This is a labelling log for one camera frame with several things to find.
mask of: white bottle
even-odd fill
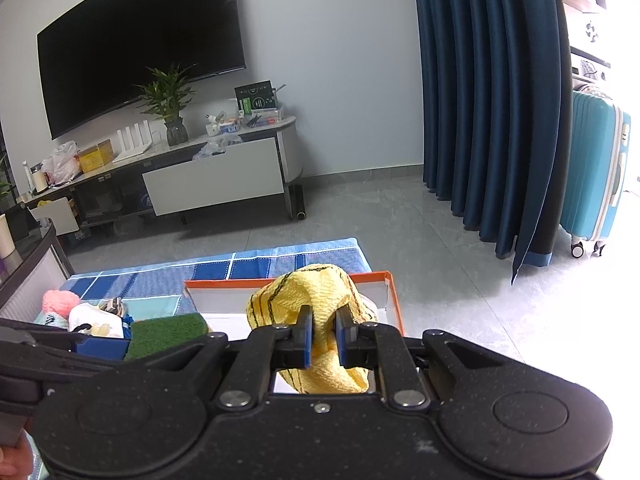
[[[29,169],[29,165],[27,164],[26,160],[24,160],[22,162],[22,165],[24,166],[24,173],[27,174],[27,182],[29,183],[29,192],[32,193],[36,186],[33,183],[33,177],[31,176],[31,170]]]

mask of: tv stand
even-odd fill
[[[298,182],[302,161],[296,118],[288,117],[268,126],[243,128],[238,134],[244,140],[242,144],[228,146],[225,153],[200,160],[191,159],[211,137],[201,136],[171,147],[153,146],[145,153],[114,160],[83,174],[66,186],[46,190],[27,206],[34,210],[34,216],[38,216],[40,208],[36,206],[39,201],[73,198],[80,210],[78,225],[68,222],[68,202],[60,201],[56,209],[65,210],[58,222],[61,227],[57,229],[58,234],[133,215],[180,213],[182,218],[187,210],[276,194],[284,196],[291,219],[304,219],[302,187]],[[110,192],[122,196],[120,188],[135,180],[140,180],[140,187],[146,187],[151,206],[141,205],[139,200],[122,200],[120,210],[98,217],[88,216],[82,209],[82,194]],[[44,206],[48,208],[48,216],[53,209],[49,206],[51,204]]]

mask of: black stripe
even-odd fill
[[[340,277],[343,280],[345,278],[342,273],[340,273]],[[359,294],[359,292],[357,290],[356,291],[353,290],[353,285],[351,285],[351,279],[348,276],[346,277],[346,281],[347,281],[347,284],[349,285],[349,290],[351,291],[351,295],[353,296],[353,301],[356,304],[356,309],[360,311],[360,314],[362,314],[363,317],[368,317],[369,320],[373,319],[373,316],[369,314],[369,312],[366,309],[364,309],[364,306],[363,308],[358,308],[358,297],[356,296],[356,294]]]
[[[300,383],[300,392],[301,393],[306,393],[303,388],[302,388],[302,377],[300,376],[300,370],[296,370],[298,372],[298,382]]]
[[[258,299],[258,309],[260,309],[260,316],[262,317],[262,325],[266,325],[267,324],[267,320],[264,319],[264,312],[262,311],[262,302],[261,302],[262,295],[265,292],[267,292],[266,287],[263,290],[260,291],[260,295],[257,298]]]
[[[297,390],[296,381],[293,380],[293,375],[291,375],[291,370],[287,370],[287,374],[289,374],[289,379],[291,379],[291,386],[293,386],[294,390]]]
[[[287,283],[289,276],[292,274],[293,272],[288,272],[282,277],[282,280],[280,280],[280,283],[276,287],[276,290],[273,292],[271,297],[267,300],[267,306],[269,307],[269,317],[271,318],[271,324],[274,324],[276,322],[275,318],[273,317],[273,308],[271,307],[271,303],[273,303],[273,300],[280,293],[280,291],[282,290],[282,287],[284,286],[285,283]]]
[[[331,269],[331,267],[325,266],[325,267],[315,267],[314,269],[300,269],[299,272],[309,272],[310,270],[320,271],[325,269]]]
[[[257,328],[258,327],[258,318],[255,315],[254,297],[255,297],[255,292],[251,295],[251,299],[249,300],[249,304],[251,305],[251,313],[254,315],[255,326]]]

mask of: television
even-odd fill
[[[149,68],[245,68],[236,0],[85,0],[38,34],[51,138],[135,102]]]

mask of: metal screw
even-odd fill
[[[329,413],[331,411],[331,406],[326,402],[318,402],[314,406],[314,410],[316,410],[316,413]]]
[[[400,390],[394,394],[394,401],[403,408],[415,408],[420,406],[427,398],[424,393],[417,390]]]
[[[246,406],[251,400],[251,395],[241,390],[229,390],[220,395],[220,402],[228,408]]]

